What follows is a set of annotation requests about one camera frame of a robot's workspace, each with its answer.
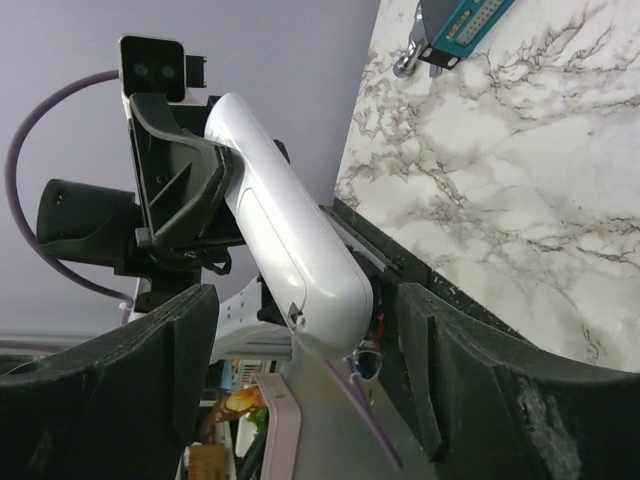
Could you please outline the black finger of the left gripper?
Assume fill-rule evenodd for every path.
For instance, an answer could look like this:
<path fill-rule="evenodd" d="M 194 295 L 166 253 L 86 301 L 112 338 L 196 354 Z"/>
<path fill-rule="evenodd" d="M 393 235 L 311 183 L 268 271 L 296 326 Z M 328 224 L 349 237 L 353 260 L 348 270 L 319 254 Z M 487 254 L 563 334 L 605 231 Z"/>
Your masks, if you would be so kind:
<path fill-rule="evenodd" d="M 216 248 L 235 242 L 235 221 L 224 205 L 234 161 L 229 148 L 204 138 L 217 101 L 170 103 L 152 93 L 129 99 L 143 221 L 156 247 Z"/>

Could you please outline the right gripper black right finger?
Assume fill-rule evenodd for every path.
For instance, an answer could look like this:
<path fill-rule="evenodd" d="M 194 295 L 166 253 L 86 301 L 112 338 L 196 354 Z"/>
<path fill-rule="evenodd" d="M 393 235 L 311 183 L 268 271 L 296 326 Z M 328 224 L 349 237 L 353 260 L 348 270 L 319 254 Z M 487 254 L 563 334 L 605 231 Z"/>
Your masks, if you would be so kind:
<path fill-rule="evenodd" d="M 535 347 L 400 285 L 423 448 L 441 479 L 635 479 L 639 377 Z"/>

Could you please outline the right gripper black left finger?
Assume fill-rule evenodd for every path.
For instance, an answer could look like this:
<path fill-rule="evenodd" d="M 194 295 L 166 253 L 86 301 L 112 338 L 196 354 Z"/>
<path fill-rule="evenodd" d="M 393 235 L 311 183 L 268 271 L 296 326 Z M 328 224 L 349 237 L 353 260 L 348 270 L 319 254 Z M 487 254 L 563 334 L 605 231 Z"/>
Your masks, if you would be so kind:
<path fill-rule="evenodd" d="M 4 479 L 172 479 L 192 441 L 219 301 L 195 285 L 1 377 Z"/>

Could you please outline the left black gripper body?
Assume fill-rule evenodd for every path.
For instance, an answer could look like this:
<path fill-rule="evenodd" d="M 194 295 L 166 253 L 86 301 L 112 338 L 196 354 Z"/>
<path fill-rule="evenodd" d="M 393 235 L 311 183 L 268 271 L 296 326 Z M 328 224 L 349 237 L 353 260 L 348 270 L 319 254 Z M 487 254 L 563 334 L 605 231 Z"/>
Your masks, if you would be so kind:
<path fill-rule="evenodd" d="M 114 226 L 114 273 L 119 276 L 151 279 L 154 275 L 179 275 L 209 270 L 218 275 L 231 271 L 230 249 L 246 242 L 234 227 L 230 236 L 214 236 L 204 243 L 166 247 L 151 242 L 140 222 L 120 221 Z"/>

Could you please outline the white remote control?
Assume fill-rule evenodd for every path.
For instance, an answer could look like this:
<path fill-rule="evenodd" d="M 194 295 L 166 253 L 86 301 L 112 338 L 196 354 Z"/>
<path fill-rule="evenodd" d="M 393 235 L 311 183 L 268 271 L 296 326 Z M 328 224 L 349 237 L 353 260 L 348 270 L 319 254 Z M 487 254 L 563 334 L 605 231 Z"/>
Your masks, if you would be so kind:
<path fill-rule="evenodd" d="M 218 100 L 204 137 L 231 150 L 234 173 L 225 201 L 235 220 L 242 193 L 252 189 L 306 282 L 305 323 L 295 331 L 287 326 L 294 338 L 319 359 L 347 356 L 372 317 L 364 271 L 239 94 Z"/>

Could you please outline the white battery cover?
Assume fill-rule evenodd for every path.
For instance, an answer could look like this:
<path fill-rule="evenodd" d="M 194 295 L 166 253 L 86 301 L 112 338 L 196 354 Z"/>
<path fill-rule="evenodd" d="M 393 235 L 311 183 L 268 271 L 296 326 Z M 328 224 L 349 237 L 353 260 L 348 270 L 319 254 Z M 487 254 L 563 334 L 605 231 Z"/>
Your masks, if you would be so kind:
<path fill-rule="evenodd" d="M 236 220 L 286 325 L 297 330 L 305 323 L 306 282 L 252 189 L 242 193 Z"/>

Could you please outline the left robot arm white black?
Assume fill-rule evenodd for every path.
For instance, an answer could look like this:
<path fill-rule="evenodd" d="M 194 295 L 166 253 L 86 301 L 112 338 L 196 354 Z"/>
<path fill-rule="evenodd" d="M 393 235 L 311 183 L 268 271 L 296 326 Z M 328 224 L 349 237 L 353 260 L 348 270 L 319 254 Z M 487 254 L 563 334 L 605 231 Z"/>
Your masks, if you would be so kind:
<path fill-rule="evenodd" d="M 49 181 L 36 243 L 57 260 L 139 278 L 132 311 L 166 354 L 270 357 L 290 338 L 265 280 L 225 302 L 202 282 L 204 271 L 229 273 L 230 251 L 245 241 L 225 200 L 231 153 L 203 139 L 217 104 L 217 97 L 190 105 L 134 94 L 128 127 L 136 190 Z"/>

